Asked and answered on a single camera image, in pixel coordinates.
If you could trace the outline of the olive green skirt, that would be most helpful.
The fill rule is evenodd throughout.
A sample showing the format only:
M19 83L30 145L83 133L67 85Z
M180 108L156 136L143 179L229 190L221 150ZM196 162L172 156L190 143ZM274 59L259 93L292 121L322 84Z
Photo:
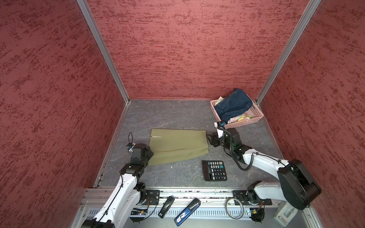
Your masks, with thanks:
M186 161L209 153L206 131L153 129L149 143L150 166Z

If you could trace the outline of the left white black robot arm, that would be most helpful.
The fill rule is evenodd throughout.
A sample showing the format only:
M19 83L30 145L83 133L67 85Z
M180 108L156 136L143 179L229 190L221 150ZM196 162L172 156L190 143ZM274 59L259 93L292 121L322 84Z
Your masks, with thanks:
M146 187L140 178L154 153L143 143L130 142L128 151L132 153L129 163L120 170L117 186L102 209L93 217L85 220L83 228L122 228L133 208L146 199Z

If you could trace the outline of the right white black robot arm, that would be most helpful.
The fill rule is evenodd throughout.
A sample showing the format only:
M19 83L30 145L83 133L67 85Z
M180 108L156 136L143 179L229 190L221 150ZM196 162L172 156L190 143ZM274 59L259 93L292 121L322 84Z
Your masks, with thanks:
M258 205L266 199L281 200L302 211L322 193L321 187L301 161L281 160L260 153L243 144L234 128L219 126L216 133L206 137L213 147L223 147L241 171L256 167L277 179L276 182L258 180L251 184L244 197L251 205Z

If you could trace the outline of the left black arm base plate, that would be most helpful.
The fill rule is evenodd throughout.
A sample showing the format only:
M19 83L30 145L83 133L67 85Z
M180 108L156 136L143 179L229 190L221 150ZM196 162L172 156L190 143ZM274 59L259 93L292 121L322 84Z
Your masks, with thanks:
M137 205L157 205L160 198L160 190L145 190L141 192L141 199Z

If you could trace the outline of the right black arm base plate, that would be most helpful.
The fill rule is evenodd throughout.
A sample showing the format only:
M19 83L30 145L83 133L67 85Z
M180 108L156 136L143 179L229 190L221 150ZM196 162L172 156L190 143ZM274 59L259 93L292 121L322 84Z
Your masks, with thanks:
M247 196L247 190L233 190L232 191L233 193L233 197L240 200L240 202L242 203L242 205L244 206L249 206L249 205L252 205L252 206L260 206L261 203L259 204L252 204L248 201L248 196ZM272 200L271 199L264 199L262 201L262 205L263 206L271 206L273 205L272 203Z

